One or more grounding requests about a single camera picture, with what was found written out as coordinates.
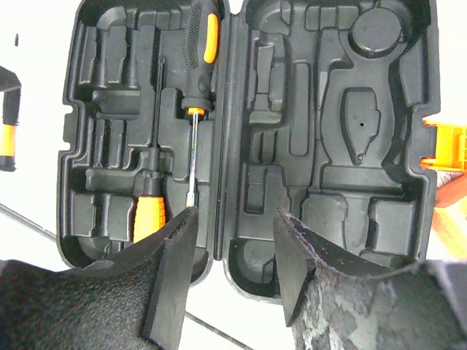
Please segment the black plastic tool case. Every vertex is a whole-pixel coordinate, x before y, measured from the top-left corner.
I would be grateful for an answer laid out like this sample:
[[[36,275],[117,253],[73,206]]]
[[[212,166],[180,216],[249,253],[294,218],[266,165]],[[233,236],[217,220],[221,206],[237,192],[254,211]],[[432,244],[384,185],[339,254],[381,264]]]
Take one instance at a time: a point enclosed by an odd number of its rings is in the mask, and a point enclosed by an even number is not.
[[[191,123],[184,30],[194,1],[84,1],[74,23],[59,154],[57,245],[73,267],[132,245],[161,184],[185,208]],[[218,2],[198,127],[192,283],[224,264],[242,295],[279,300],[274,215],[397,269],[426,258],[440,110],[435,1]]]

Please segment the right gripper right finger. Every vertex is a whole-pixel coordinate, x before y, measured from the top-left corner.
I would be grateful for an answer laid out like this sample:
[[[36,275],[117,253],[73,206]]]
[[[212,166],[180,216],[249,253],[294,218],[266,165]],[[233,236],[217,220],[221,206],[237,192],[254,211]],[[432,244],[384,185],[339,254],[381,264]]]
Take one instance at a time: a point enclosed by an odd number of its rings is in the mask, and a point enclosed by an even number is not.
[[[274,218],[277,275],[297,349],[464,349],[466,263],[392,270],[354,255],[290,212]]]

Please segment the small orange black screwdriver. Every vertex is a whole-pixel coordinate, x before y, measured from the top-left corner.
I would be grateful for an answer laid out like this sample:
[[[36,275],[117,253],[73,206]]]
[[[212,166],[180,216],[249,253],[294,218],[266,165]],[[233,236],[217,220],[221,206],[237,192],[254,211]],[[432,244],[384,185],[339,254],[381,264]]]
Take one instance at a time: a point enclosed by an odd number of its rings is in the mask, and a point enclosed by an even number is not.
[[[1,124],[1,171],[15,170],[15,134],[18,126],[21,83],[17,75],[1,67],[1,92],[4,94]]]

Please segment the large orange handled screwdriver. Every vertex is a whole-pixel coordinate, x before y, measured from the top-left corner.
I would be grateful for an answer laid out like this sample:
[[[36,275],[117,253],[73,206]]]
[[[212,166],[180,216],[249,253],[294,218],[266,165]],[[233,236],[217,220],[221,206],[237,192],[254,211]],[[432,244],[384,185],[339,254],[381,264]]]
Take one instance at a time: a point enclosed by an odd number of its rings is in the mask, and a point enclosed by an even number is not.
[[[189,188],[186,206],[196,204],[196,156],[198,122],[212,110],[210,84],[217,57],[219,4],[217,1],[192,1],[185,27],[183,53],[187,64],[186,89],[182,108],[191,118]]]

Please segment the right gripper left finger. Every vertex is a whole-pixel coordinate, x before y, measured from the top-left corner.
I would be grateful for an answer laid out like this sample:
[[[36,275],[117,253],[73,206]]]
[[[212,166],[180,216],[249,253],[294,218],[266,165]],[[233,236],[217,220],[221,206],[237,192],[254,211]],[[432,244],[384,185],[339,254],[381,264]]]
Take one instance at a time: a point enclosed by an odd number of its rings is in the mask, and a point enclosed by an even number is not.
[[[198,234],[188,208],[85,268],[1,263],[3,349],[177,349]]]

